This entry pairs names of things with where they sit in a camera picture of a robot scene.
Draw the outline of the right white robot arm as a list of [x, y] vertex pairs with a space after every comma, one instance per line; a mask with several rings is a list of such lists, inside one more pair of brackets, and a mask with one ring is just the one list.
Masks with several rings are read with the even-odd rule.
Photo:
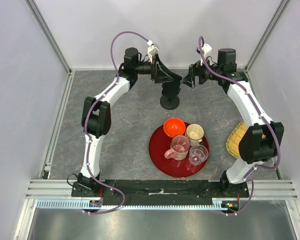
[[213, 185], [222, 196], [232, 197], [247, 187], [247, 178], [252, 172], [258, 168], [267, 169], [265, 163], [270, 159], [276, 157], [272, 168], [278, 167], [284, 126], [281, 122], [274, 122], [259, 104], [247, 75], [237, 69], [235, 49], [219, 49], [217, 62], [212, 63], [208, 61], [212, 51], [208, 44], [198, 47], [196, 51], [200, 54], [200, 60], [189, 66], [182, 83], [193, 88], [195, 78], [198, 78], [200, 85], [208, 80], [217, 81], [234, 102], [246, 127], [238, 144], [239, 157]]

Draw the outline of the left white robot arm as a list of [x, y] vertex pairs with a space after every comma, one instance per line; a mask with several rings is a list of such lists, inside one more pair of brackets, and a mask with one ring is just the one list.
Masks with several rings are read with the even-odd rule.
[[173, 110], [179, 106], [182, 77], [169, 70], [157, 53], [148, 57], [148, 60], [144, 60], [135, 47], [127, 48], [113, 82], [95, 97], [85, 98], [81, 117], [85, 134], [84, 163], [72, 185], [73, 197], [99, 195], [103, 187], [98, 182], [100, 157], [104, 138], [112, 125], [111, 107], [135, 85], [139, 75], [149, 75], [152, 81], [161, 84], [160, 105], [164, 109]]

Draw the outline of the black smartphone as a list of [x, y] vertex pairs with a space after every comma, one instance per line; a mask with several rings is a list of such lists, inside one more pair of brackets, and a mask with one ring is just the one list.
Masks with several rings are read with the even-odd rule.
[[161, 85], [162, 92], [161, 94], [169, 99], [174, 99], [180, 92], [181, 80], [182, 77], [178, 74], [172, 75], [173, 81], [165, 82]]

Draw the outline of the black phone stand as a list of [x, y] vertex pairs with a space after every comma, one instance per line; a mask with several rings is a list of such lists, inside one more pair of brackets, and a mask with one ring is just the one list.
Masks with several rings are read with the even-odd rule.
[[166, 110], [174, 110], [180, 104], [180, 99], [178, 97], [180, 89], [177, 90], [162, 90], [160, 97], [160, 105]]

